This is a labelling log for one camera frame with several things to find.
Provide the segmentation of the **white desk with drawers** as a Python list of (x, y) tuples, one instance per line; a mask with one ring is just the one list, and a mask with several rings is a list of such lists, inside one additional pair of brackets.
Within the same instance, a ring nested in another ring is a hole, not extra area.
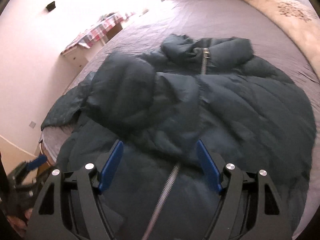
[(121, 23), (117, 23), (111, 30), (107, 32), (99, 41), (94, 41), (93, 46), (87, 49), (80, 45), (75, 45), (73, 48), (69, 48), (62, 52), (61, 55), (73, 66), (84, 68), (86, 64), (102, 50), (106, 43), (111, 40), (122, 30)]

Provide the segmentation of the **plaid checked tablecloth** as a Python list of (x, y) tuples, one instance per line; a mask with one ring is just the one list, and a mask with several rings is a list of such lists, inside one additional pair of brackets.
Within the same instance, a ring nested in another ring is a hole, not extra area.
[(76, 46), (81, 46), (85, 49), (91, 48), (95, 42), (101, 40), (107, 33), (118, 23), (127, 21), (132, 17), (134, 12), (115, 12), (108, 17), (99, 20), (88, 29), (80, 33), (62, 52), (64, 54)]

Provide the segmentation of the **white wall socket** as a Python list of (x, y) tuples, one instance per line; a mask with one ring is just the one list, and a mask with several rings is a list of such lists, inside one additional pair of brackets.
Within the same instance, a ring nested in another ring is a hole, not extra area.
[(35, 123), (35, 122), (33, 122), (33, 121), (31, 121), (31, 122), (30, 122), (30, 124), (29, 124), (29, 126), (30, 126), (31, 128), (34, 128), (34, 127), (35, 127), (35, 125), (36, 125), (36, 123)]

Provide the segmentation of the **dark wall-mounted box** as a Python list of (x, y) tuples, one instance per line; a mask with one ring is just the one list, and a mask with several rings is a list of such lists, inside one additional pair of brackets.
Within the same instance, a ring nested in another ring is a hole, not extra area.
[(56, 8), (55, 1), (52, 1), (51, 3), (49, 3), (49, 4), (46, 6), (46, 10), (47, 10), (48, 12), (53, 11), (55, 8)]

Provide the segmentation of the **beige leaf-pattern duvet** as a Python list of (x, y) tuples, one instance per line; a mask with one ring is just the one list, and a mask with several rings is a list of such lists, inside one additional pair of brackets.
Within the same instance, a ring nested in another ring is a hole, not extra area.
[(297, 0), (243, 1), (282, 29), (312, 66), (319, 66), (319, 17), (315, 12)]

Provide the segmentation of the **pink plaid pajama clothing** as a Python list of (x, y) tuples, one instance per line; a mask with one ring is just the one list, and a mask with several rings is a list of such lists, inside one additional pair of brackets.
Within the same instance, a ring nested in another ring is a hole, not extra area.
[(15, 217), (15, 216), (7, 216), (7, 220), (10, 223), (11, 227), (18, 233), (18, 235), (22, 238), (24, 238), (25, 233), (27, 231), (27, 226), (29, 219), (31, 217), (33, 209), (28, 209), (25, 211), (24, 216), (26, 221)]

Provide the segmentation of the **dark green quilted puffer jacket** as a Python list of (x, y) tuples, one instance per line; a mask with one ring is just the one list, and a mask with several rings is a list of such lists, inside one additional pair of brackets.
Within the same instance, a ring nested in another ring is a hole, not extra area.
[(306, 204), (316, 121), (308, 96), (253, 52), (248, 39), (170, 35), (153, 51), (110, 53), (96, 72), (61, 96), (41, 127), (73, 124), (57, 166), (77, 171), (117, 140), (123, 157), (99, 196), (116, 239), (203, 239), (222, 194), (212, 189), (209, 155), (249, 173), (231, 237), (252, 230), (259, 171), (285, 209), (278, 231), (293, 233)]

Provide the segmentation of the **grey quilted bed mattress cover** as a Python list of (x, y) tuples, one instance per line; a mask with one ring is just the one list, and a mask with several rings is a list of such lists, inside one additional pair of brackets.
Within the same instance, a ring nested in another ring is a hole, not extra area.
[(115, 36), (47, 114), (62, 169), (116, 139), (197, 165), (195, 144), (239, 166), (303, 173), (317, 154), (319, 85), (303, 52), (242, 0), (168, 0)]

